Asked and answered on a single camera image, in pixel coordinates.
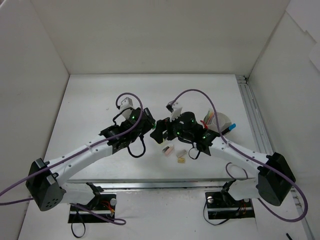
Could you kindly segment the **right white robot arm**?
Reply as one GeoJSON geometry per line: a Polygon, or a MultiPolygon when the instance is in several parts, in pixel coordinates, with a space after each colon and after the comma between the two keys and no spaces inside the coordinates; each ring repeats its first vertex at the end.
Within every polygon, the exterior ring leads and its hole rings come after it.
{"type": "Polygon", "coordinates": [[[227,206],[244,199],[263,199],[279,207],[296,181],[280,153],[267,155],[235,144],[197,123],[194,113],[190,111],[175,120],[168,117],[158,120],[150,137],[159,144],[174,139],[190,143],[200,153],[231,162],[254,175],[253,179],[231,180],[223,185],[221,200],[227,206]]]}

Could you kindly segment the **grey eraser block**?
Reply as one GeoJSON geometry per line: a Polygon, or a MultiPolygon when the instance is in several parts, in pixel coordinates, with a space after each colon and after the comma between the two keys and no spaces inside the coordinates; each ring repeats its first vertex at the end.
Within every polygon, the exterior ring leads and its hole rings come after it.
{"type": "Polygon", "coordinates": [[[179,150],[179,151],[176,153],[176,156],[177,156],[178,158],[183,158],[187,153],[188,153],[188,152],[187,152],[185,149],[179,150]]]}

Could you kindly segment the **green cap black highlighter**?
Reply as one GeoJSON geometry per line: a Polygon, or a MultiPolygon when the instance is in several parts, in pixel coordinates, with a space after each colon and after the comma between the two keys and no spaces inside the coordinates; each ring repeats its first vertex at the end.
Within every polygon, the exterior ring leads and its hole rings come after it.
{"type": "Polygon", "coordinates": [[[145,115],[146,122],[151,125],[151,128],[154,129],[156,125],[156,120],[153,118],[150,110],[146,107],[143,109],[143,113],[145,115]]]}

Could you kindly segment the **small wooden sharpener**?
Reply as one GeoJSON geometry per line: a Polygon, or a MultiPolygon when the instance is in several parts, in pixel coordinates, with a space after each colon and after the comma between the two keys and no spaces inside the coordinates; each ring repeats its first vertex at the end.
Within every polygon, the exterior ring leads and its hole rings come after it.
{"type": "Polygon", "coordinates": [[[186,162],[186,159],[184,157],[178,157],[177,162],[180,164],[184,164],[186,162]]]}

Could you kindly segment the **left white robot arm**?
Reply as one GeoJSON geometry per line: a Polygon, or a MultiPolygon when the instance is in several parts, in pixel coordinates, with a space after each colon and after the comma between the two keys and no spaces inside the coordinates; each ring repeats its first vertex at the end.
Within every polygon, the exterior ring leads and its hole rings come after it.
{"type": "Polygon", "coordinates": [[[68,181],[96,161],[130,148],[135,140],[153,129],[156,121],[148,108],[128,107],[129,116],[120,125],[102,130],[98,137],[80,148],[50,161],[39,158],[32,162],[25,185],[42,212],[60,203],[84,205],[89,210],[100,204],[100,193],[92,183],[73,186],[68,181]]]}

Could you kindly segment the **pink pen tube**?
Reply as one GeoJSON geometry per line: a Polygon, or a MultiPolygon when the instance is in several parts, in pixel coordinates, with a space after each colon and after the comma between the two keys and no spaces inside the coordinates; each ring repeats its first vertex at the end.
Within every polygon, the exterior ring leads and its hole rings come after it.
{"type": "Polygon", "coordinates": [[[203,121],[205,124],[210,124],[212,121],[212,118],[214,116],[214,112],[213,111],[208,111],[206,116],[204,117],[203,121]]]}

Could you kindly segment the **yellow pen tube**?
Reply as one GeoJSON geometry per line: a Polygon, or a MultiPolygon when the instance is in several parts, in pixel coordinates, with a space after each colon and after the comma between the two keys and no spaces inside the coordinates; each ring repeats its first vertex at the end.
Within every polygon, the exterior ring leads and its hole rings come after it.
{"type": "Polygon", "coordinates": [[[215,113],[213,111],[208,111],[206,115],[206,122],[210,123],[214,117],[215,113]]]}

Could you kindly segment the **blue cap black highlighter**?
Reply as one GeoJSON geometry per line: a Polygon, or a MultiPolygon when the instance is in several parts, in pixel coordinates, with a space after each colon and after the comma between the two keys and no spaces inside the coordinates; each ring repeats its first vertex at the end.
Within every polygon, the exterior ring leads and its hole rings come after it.
{"type": "Polygon", "coordinates": [[[226,129],[224,129],[221,133],[222,135],[226,135],[227,133],[229,133],[230,131],[232,131],[234,128],[236,127],[235,123],[232,123],[230,126],[228,126],[226,129]]]}

